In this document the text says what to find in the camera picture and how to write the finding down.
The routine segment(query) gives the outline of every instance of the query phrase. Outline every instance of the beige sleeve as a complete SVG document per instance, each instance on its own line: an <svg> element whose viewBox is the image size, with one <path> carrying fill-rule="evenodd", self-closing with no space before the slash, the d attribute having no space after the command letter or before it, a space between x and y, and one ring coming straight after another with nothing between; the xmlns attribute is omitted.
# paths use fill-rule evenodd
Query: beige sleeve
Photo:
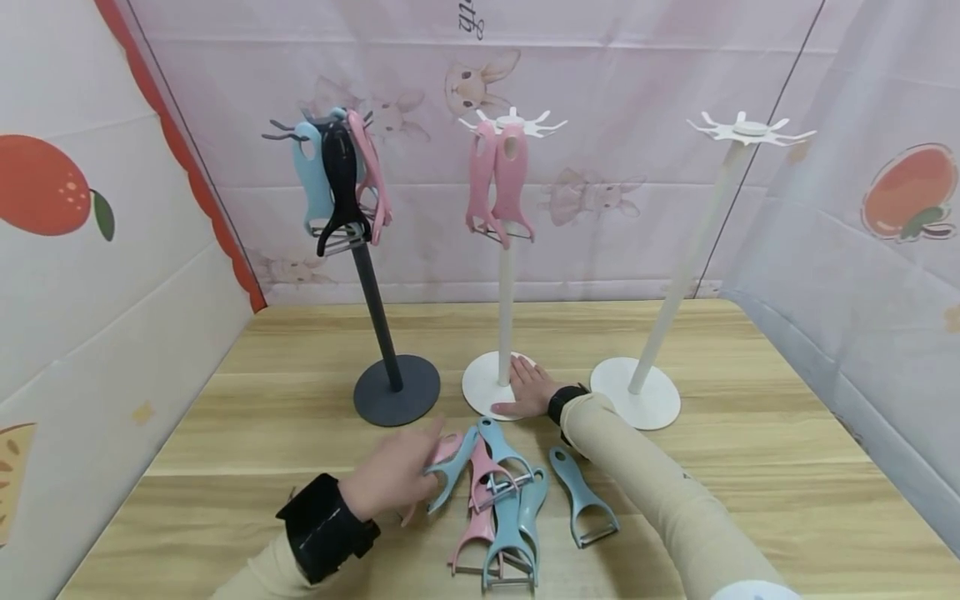
<svg viewBox="0 0 960 600"><path fill-rule="evenodd" d="M569 401L561 428L570 443L605 471L660 534L689 600L709 600L741 581L785 585L706 488L613 410L587 394Z"/></svg>
<svg viewBox="0 0 960 600"><path fill-rule="evenodd" d="M285 532L280 532L240 572L220 586L210 600L280 600L307 598L326 581L310 586L300 573Z"/></svg>

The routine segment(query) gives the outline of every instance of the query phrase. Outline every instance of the hand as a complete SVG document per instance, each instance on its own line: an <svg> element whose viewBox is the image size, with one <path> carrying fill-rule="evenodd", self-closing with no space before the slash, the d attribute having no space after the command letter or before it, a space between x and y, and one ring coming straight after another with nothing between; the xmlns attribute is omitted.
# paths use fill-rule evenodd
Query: hand
<svg viewBox="0 0 960 600"><path fill-rule="evenodd" d="M401 429L384 438L360 467L340 481L340 495L353 515L367 521L382 511L433 495L440 482L423 470L443 428L444 420L436 418L425 429Z"/></svg>
<svg viewBox="0 0 960 600"><path fill-rule="evenodd" d="M563 387L553 380L540 365L535 367L522 356L510 357L510 387L514 402L497 402L490 407L504 417L539 417L546 415L550 398Z"/></svg>

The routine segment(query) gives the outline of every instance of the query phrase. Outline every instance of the stand base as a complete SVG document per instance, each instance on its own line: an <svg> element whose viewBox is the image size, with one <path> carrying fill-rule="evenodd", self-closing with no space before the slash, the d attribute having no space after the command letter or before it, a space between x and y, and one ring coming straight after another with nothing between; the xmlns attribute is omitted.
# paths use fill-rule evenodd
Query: stand base
<svg viewBox="0 0 960 600"><path fill-rule="evenodd" d="M680 416L680 392L665 372L654 367L639 394L627 389L634 376L635 358L608 358L590 374L590 389L608 397L613 408L634 429L662 429Z"/></svg>
<svg viewBox="0 0 960 600"><path fill-rule="evenodd" d="M530 357L513 353L514 356ZM490 407L498 402L513 402L514 390L509 386L501 387L497 382L500 376L500 352L493 351L481 354L473 359L464 371L464 398L470 408L484 417L496 420L517 420L518 417L505 417L492 413Z"/></svg>
<svg viewBox="0 0 960 600"><path fill-rule="evenodd" d="M353 387L353 408L368 423L397 427L426 415L440 397L440 374L427 360L411 354L396 358L403 389L390 389L383 361L370 365Z"/></svg>

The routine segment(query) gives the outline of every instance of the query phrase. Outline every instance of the black cuff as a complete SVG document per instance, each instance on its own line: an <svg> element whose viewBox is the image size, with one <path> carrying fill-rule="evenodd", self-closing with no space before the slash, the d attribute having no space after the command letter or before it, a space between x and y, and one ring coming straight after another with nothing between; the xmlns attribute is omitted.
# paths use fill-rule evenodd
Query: black cuff
<svg viewBox="0 0 960 600"><path fill-rule="evenodd" d="M584 394L589 394L590 390L584 387L584 384L578 383L577 385L568 385L557 390L557 393L550 398L550 403L547 404L546 414L553 422L557 423L557 426L560 426L560 416L564 413L564 407L566 404L575 397L580 397ZM563 430L560 432L560 439L564 441L564 444L570 444L567 440L566 435L564 435Z"/></svg>
<svg viewBox="0 0 960 600"><path fill-rule="evenodd" d="M350 512L337 483L320 475L276 514L310 585L340 570L349 555L362 558L380 535L376 523L362 522Z"/></svg>

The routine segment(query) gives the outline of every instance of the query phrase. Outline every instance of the wooden table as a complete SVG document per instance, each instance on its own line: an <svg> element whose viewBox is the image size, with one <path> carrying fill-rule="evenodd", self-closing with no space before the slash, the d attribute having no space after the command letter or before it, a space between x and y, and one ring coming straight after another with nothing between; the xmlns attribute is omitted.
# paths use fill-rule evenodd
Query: wooden table
<svg viewBox="0 0 960 600"><path fill-rule="evenodd" d="M639 353L659 307L519 304L515 348L558 379L587 382L600 360ZM445 415L447 430L466 430L477 416L460 377L470 360L496 349L496 306L393 305L387 313L397 350L428 358L441 373L431 414ZM259 313L60 598L206 598L276 535L274 513L296 485L321 471L348 472L386 433L360 420L351 401L377 353L364 306ZM805 598L960 597L960 563L737 306L685 302L658 366L684 408L650 437L727 505ZM545 451L559 435L553 423L504 428L531 463L548 464ZM621 531L578 550L566 495L552 483L538 520L538 596L682 598L656 533L605 475L590 465L584 472L619 514ZM479 597L477 577L451 578L445 565L466 523L465 479L452 510L432 524L421 517L400 530L381 519L373 552L348 562L330 597Z"/></svg>

